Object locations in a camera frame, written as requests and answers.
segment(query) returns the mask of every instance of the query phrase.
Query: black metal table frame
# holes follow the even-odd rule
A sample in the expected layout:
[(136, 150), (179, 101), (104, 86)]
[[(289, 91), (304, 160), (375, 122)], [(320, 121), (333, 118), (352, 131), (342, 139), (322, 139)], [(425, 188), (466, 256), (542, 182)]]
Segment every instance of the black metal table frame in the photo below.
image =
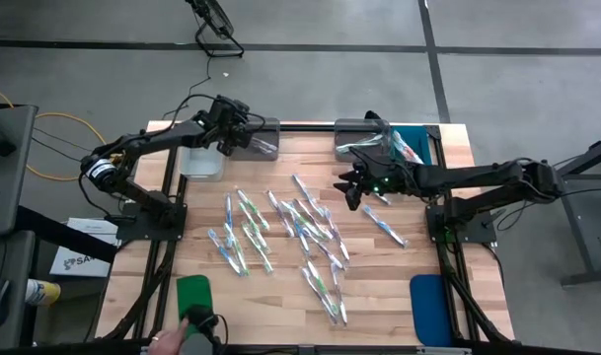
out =
[[(429, 139), (431, 139), (431, 143), (434, 148), (434, 153), (437, 158), (437, 164), (441, 167), (446, 168), (447, 164), (445, 161), (444, 150), (441, 141), (440, 128), (439, 125), (423, 125), (427, 130), (427, 135)], [(335, 125), (333, 123), (325, 123), (325, 124), (306, 124), (306, 123), (283, 123), (280, 126), (281, 132), (335, 132)], [(177, 150), (173, 149), (169, 152), (169, 157), (167, 159), (167, 166), (164, 172), (164, 180), (162, 183), (162, 191), (166, 194), (169, 194), (171, 189), (171, 185), (173, 182), (175, 164), (177, 161)], [(177, 192), (177, 202), (176, 203), (184, 203), (185, 193), (187, 187), (187, 180), (184, 176), (180, 176), (178, 182), (178, 192)], [(142, 290), (140, 297), (135, 301), (134, 305), (131, 307), (125, 318), (118, 324), (116, 329), (108, 335), (108, 338), (124, 338), (129, 331), (129, 327), (122, 326), (125, 325), (128, 321), (132, 321), (132, 318), (135, 318), (135, 323), (133, 325), (133, 339), (142, 339), (153, 336), (157, 331), (162, 328), (164, 322), (164, 314), (166, 310), (166, 303), (170, 285), (171, 278), (171, 270), (173, 268), (173, 261), (175, 258), (175, 252), (177, 249), (177, 242), (167, 242), (167, 247), (163, 259), (160, 263), (160, 267), (156, 269), (158, 252), (160, 249), (161, 242), (151, 242), (151, 247), (149, 249), (147, 263), (145, 267), (144, 277), (142, 281)], [(436, 250), (438, 253), (439, 259), (442, 257), (441, 255), (447, 253), (447, 248), (444, 244), (436, 244)], [(456, 269), (461, 281), (464, 283), (466, 288), (469, 290), (469, 278), (467, 274), (467, 265), (465, 262), (464, 253), (462, 250), (462, 246), (460, 243), (453, 243), (453, 250), (455, 251), (455, 262)], [(146, 321), (146, 315), (148, 311), (148, 302), (150, 295), (155, 292), (155, 289), (159, 285), (160, 291), (157, 297), (157, 303), (155, 308), (155, 316), (153, 318), (152, 327), (149, 331), (148, 336), (144, 336), (144, 323)], [(447, 309), (449, 311), (449, 319), (451, 325), (451, 333), (454, 340), (463, 339), (461, 334), (458, 318), (456, 313), (456, 305), (454, 303), (453, 297), (453, 288), (447, 281), (446, 277), (443, 277), (443, 288), (445, 292), (445, 299), (447, 301)], [(101, 303), (105, 298), (105, 293), (107, 290), (107, 286), (104, 289)], [(469, 310), (467, 310), (467, 326), (469, 331), (469, 338), (472, 340), (479, 340), (480, 335), (478, 332), (478, 327), (474, 321)], [(297, 347), (298, 351), (302, 351), (302, 354), (310, 354), (315, 353), (315, 349), (310, 351), (310, 347), (307, 346), (298, 346), (297, 344), (291, 345), (280, 345), (280, 344), (272, 344), (272, 345), (233, 345), (235, 349), (242, 351), (263, 351), (267, 349), (279, 349), (281, 346), (284, 347)], [(354, 350), (359, 349), (363, 351), (370, 351), (375, 353), (385, 352), (388, 348), (392, 350), (401, 349), (403, 351), (411, 351), (416, 349), (415, 346), (343, 346), (340, 347), (341, 350)]]
[[(592, 167), (601, 163), (601, 143), (590, 148), (586, 153), (572, 160), (557, 172), (565, 182), (563, 187), (566, 187), (568, 180), (578, 179), (595, 179), (601, 180), (601, 174), (582, 174)], [(570, 203), (569, 197), (562, 197), (563, 208), (571, 226), (572, 234), (580, 256), (585, 265), (585, 272), (570, 275), (561, 280), (562, 286), (579, 285), (588, 282), (601, 281), (601, 245), (599, 236), (587, 236), (583, 234), (579, 226), (580, 213)]]

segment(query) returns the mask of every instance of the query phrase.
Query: blue pad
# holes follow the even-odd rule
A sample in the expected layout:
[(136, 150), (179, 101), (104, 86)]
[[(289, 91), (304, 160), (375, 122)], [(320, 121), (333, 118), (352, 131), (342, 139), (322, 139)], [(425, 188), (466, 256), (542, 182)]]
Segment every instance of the blue pad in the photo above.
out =
[(440, 275), (417, 275), (410, 281), (416, 336), (425, 346), (451, 346), (451, 325)]

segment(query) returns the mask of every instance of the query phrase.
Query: wooden table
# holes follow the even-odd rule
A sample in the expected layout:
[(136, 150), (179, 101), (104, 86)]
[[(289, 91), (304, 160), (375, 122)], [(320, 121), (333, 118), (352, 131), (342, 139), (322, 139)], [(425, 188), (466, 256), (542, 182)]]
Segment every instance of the wooden table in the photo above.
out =
[[(166, 124), (152, 121), (149, 130), (161, 129)], [(466, 126), (440, 124), (440, 130), (447, 166), (471, 166), (474, 159)], [(147, 189), (160, 189), (167, 155), (162, 152), (141, 158), (135, 181)], [(410, 279), (418, 274), (440, 272), (435, 246), (425, 230), (424, 205), (411, 197), (402, 197), (393, 206), (384, 206), (372, 196), (363, 199), (363, 203), (371, 205), (383, 220), (410, 241), (409, 248), (401, 249), (362, 215), (361, 209), (349, 211), (343, 194), (332, 187), (338, 180), (337, 175), (349, 169), (350, 164), (335, 161), (333, 133), (282, 132), (277, 162), (228, 161), (221, 181), (191, 182), (186, 195), (187, 225), (184, 239), (178, 243), (164, 327), (178, 324), (176, 279), (203, 274), (210, 279), (215, 313), (225, 316), (229, 323), (230, 343), (420, 344), (413, 328)], [(303, 256), (298, 240), (285, 236), (263, 194), (271, 189), (279, 200), (301, 198), (290, 177), (294, 173), (300, 175), (321, 204), (331, 209), (350, 252), (350, 268), (341, 280), (348, 312), (346, 328), (330, 326), (321, 304), (300, 273)], [(233, 206), (235, 233), (242, 239), (251, 276), (239, 278), (206, 236), (209, 228), (223, 235), (220, 228), (225, 220), (223, 195), (236, 187), (248, 193), (272, 226), (271, 232), (264, 236), (272, 250), (269, 259), (275, 270), (273, 275), (265, 275), (256, 252), (236, 228), (237, 221), (245, 219), (238, 203)], [(459, 196), (478, 192), (478, 189), (454, 190)], [(148, 242), (131, 243), (115, 257), (97, 336), (112, 330), (138, 297), (149, 245)], [(338, 254), (335, 244), (331, 244), (330, 249)], [(464, 250), (474, 298), (500, 331), (512, 338), (495, 260), (478, 245), (464, 245)], [(314, 262), (332, 288), (326, 258), (317, 252), (312, 255), (316, 256)], [(466, 334), (464, 308), (460, 301), (456, 304), (461, 329)], [(154, 316), (155, 298), (149, 305), (146, 331)]]

